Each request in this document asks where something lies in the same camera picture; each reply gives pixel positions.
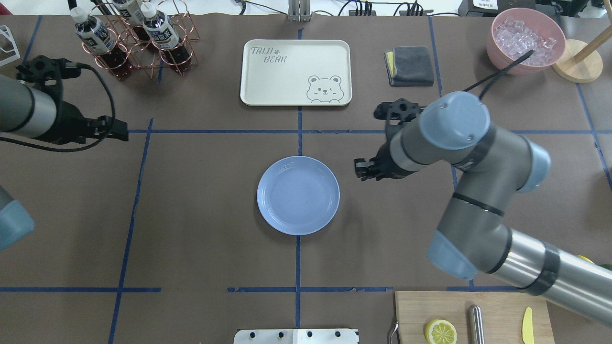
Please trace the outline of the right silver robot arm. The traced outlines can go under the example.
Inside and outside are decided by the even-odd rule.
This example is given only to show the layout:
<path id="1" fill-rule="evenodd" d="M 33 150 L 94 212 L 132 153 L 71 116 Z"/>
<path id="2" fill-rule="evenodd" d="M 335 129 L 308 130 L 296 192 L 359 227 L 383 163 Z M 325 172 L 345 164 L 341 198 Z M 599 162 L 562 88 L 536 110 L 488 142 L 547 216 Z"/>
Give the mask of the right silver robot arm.
<path id="1" fill-rule="evenodd" d="M 483 272 L 610 326 L 611 272 L 503 224 L 517 193 L 535 190 L 551 158 L 530 139 L 497 126 L 470 92 L 451 92 L 426 107 L 400 98 L 373 112 L 385 120 L 385 143 L 355 159 L 359 179 L 402 179 L 438 161 L 462 171 L 427 257 L 453 277 Z"/>

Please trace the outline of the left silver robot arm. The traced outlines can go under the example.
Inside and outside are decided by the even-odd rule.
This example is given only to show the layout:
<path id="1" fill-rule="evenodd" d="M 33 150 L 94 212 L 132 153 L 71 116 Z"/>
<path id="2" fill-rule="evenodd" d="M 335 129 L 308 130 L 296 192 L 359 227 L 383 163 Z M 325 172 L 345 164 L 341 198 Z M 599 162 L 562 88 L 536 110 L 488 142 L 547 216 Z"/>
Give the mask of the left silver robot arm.
<path id="1" fill-rule="evenodd" d="M 78 108 L 24 83 L 1 76 L 1 131 L 57 145 L 112 137 L 128 141 L 127 125 L 113 116 L 86 119 Z M 33 231 L 35 222 L 4 187 L 0 189 L 0 248 Z"/>

